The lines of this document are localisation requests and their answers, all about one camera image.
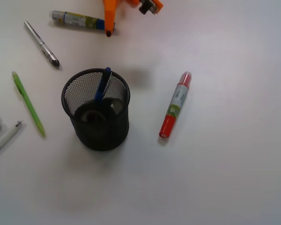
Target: blue marker cap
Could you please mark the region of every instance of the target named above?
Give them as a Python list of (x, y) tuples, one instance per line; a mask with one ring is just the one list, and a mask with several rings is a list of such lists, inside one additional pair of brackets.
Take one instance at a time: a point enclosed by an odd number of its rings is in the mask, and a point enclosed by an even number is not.
[(96, 30), (105, 30), (105, 21), (104, 20), (97, 19)]

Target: red cap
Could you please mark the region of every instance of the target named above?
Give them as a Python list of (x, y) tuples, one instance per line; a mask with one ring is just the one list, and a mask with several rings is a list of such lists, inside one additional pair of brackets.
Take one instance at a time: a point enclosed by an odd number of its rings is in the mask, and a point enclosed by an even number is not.
[(166, 115), (164, 122), (163, 122), (163, 126), (161, 127), (161, 130), (159, 132), (159, 136), (160, 137), (169, 137), (170, 133), (174, 127), (175, 122), (176, 122), (175, 117), (173, 117), (171, 115)]
[(184, 86), (189, 88), (189, 84), (191, 83), (191, 80), (192, 80), (192, 74), (190, 72), (184, 72), (184, 74), (182, 74), (181, 76), (179, 84), (183, 84)]

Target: marker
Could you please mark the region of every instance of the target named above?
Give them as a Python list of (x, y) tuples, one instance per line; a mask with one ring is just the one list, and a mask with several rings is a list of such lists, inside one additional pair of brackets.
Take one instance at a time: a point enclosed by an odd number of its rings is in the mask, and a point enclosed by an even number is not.
[(174, 95), (170, 102), (167, 114), (163, 122), (163, 126), (159, 132), (159, 136), (166, 138), (170, 136), (170, 133), (175, 125), (176, 119), (178, 118), (179, 112), (185, 100), (186, 94), (189, 89), (189, 84), (192, 80), (192, 74), (190, 72), (185, 72), (177, 84)]
[(92, 30), (105, 30), (104, 20), (76, 13), (51, 11), (50, 18), (59, 23), (70, 24)]

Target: white mechanical pencil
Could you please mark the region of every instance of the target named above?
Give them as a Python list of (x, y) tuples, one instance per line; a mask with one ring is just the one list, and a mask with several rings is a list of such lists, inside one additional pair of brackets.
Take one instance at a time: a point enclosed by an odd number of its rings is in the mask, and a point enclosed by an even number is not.
[(15, 126), (0, 138), (0, 149), (21, 129), (22, 121), (23, 120), (19, 120), (16, 122)]

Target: black pen tip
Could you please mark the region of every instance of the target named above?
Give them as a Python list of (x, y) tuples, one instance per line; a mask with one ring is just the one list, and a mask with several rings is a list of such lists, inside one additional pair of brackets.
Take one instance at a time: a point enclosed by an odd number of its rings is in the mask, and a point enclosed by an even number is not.
[(59, 61), (58, 60), (52, 60), (52, 64), (56, 67), (59, 67)]
[(110, 30), (108, 30), (108, 31), (106, 32), (106, 36), (107, 36), (107, 37), (110, 37), (110, 36), (111, 36), (111, 31), (110, 31)]

